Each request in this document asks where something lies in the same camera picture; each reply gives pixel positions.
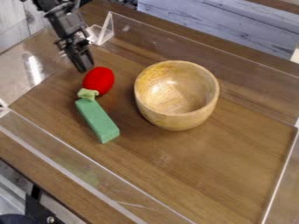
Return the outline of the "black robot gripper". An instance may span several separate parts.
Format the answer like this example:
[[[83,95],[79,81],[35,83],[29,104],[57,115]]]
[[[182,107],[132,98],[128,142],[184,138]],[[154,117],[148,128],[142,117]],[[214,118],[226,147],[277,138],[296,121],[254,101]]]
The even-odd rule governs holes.
[[[94,63],[89,51],[86,23],[79,14],[79,1],[45,1],[43,11],[58,37],[54,45],[65,51],[77,70],[86,72]]]

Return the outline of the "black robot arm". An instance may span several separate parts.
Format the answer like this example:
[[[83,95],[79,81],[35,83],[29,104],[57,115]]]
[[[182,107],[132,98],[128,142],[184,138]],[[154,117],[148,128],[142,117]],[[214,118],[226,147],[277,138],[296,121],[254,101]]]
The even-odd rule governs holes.
[[[54,45],[63,52],[77,70],[83,73],[94,65],[89,51],[89,32],[79,14],[79,0],[31,0],[43,12],[58,39]]]

